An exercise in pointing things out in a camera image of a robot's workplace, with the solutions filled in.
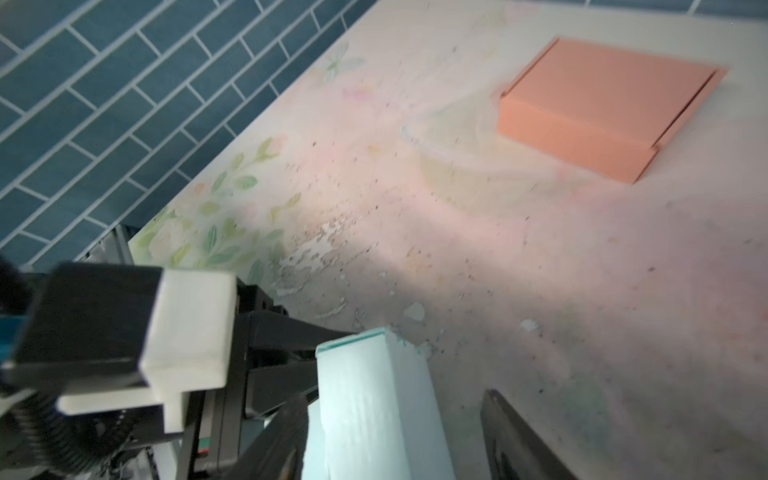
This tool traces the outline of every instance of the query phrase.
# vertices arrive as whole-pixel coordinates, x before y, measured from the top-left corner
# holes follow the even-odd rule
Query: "pink cardboard box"
[[[498,132],[632,184],[727,72],[555,38],[502,95]]]

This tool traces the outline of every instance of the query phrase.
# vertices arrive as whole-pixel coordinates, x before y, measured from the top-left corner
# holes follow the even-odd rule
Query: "floral tablecloth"
[[[495,135],[553,36],[731,67],[635,185]],[[768,478],[768,27],[382,0],[130,242],[427,343],[459,478],[496,388],[580,478]]]

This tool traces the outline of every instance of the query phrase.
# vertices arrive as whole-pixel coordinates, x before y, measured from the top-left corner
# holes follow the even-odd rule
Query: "floral table surface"
[[[495,135],[555,35],[731,67],[635,185]],[[580,478],[768,478],[768,27],[382,0],[130,242],[427,342],[459,478],[496,388]]]

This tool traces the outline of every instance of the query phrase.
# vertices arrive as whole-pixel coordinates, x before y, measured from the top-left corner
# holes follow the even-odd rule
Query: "blue tile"
[[[109,194],[98,207],[91,210],[88,214],[90,218],[95,218],[107,225],[117,220],[144,192],[128,182],[123,182],[114,192]]]
[[[16,235],[0,249],[0,255],[16,266],[26,263],[37,252],[45,247],[45,243],[23,235]]]
[[[130,138],[118,145],[107,157],[91,168],[80,180],[61,195],[25,230],[43,238],[53,238],[78,215],[107,193],[147,151]]]
[[[317,27],[312,19],[312,15],[305,16],[301,22],[296,24],[283,37],[283,46],[286,48],[288,55],[293,55],[299,51],[316,33]]]
[[[258,117],[270,104],[275,101],[277,96],[269,85],[264,87],[255,97],[243,106],[228,122],[227,125],[239,134],[245,127],[250,125],[254,118]]]
[[[349,7],[349,10],[347,10],[344,14],[344,22],[346,23],[346,27],[349,28],[353,23],[357,22],[359,18],[362,17],[362,14],[367,12],[374,3],[376,3],[376,0],[357,0],[357,2]]]
[[[240,96],[234,88],[229,87],[197,114],[185,128],[198,141],[202,141],[227,115],[240,106],[240,102]]]
[[[191,38],[139,82],[149,98],[160,102],[208,60],[208,54]]]
[[[102,105],[141,73],[157,56],[136,35],[120,45],[72,87],[96,106]]]
[[[134,134],[136,138],[155,148],[201,105],[189,88],[182,88],[175,97],[149,117]]]
[[[81,220],[35,262],[35,272],[49,272],[61,262],[76,260],[76,256],[105,233],[104,229],[95,223]]]
[[[336,20],[272,80],[272,85],[279,93],[283,93],[343,33],[341,19]]]
[[[233,137],[226,128],[220,128],[218,132],[213,134],[204,144],[200,145],[198,149],[181,164],[179,170],[190,177],[194,177],[199,174],[211,160],[216,158],[216,156],[221,153],[234,138],[235,137]]]
[[[152,190],[147,198],[141,201],[122,221],[129,227],[141,228],[152,217],[165,207],[168,202],[181,192],[181,189],[187,186],[187,181],[181,175],[173,172],[163,183]]]
[[[197,37],[215,54],[259,15],[261,11],[253,0],[236,0],[204,26]]]
[[[15,56],[16,52],[0,41],[0,67],[10,62]]]
[[[166,51],[215,8],[213,0],[177,0],[141,31],[157,50]]]
[[[65,145],[22,180],[22,185],[47,197],[53,197],[91,162],[89,157]]]
[[[649,10],[664,10],[667,12],[687,12],[688,8],[690,8],[690,3],[691,0],[592,0],[590,5],[619,8],[644,8]]]
[[[245,47],[237,42],[192,80],[192,88],[207,100],[249,61]]]
[[[28,110],[93,57],[73,34],[63,31],[0,79],[0,95]]]
[[[19,117],[19,114],[6,107],[5,105],[0,104],[0,133],[8,128]]]
[[[298,17],[304,15],[314,0],[283,0],[274,10],[255,24],[243,40],[254,55],[258,55],[272,40],[280,37]]]
[[[768,2],[766,0],[701,0],[696,13],[768,18]]]
[[[315,7],[315,18],[320,27],[326,26],[328,22],[333,20],[344,7],[346,7],[351,0],[325,0],[320,5]]]
[[[155,185],[160,178],[168,173],[184,155],[194,148],[192,140],[181,132],[174,135],[158,150],[141,168],[136,170],[131,178],[146,188]]]
[[[104,50],[163,0],[103,0],[72,24],[91,45]]]
[[[152,105],[131,89],[77,134],[73,141],[98,156],[150,110]]]
[[[17,47],[25,48],[83,3],[85,0],[3,2],[0,4],[0,34]]]
[[[251,65],[243,74],[235,80],[235,85],[246,97],[258,90],[264,82],[269,80],[278,68],[282,67],[288,57],[283,53],[279,45],[273,46],[259,60]]]
[[[56,97],[0,144],[0,185],[10,183],[91,113],[67,91]]]
[[[0,240],[21,225],[43,203],[43,200],[15,188],[0,198]]]

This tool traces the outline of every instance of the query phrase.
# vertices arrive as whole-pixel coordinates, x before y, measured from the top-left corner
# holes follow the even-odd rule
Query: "cardboard box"
[[[555,38],[502,94],[498,132],[632,184],[727,72]]]

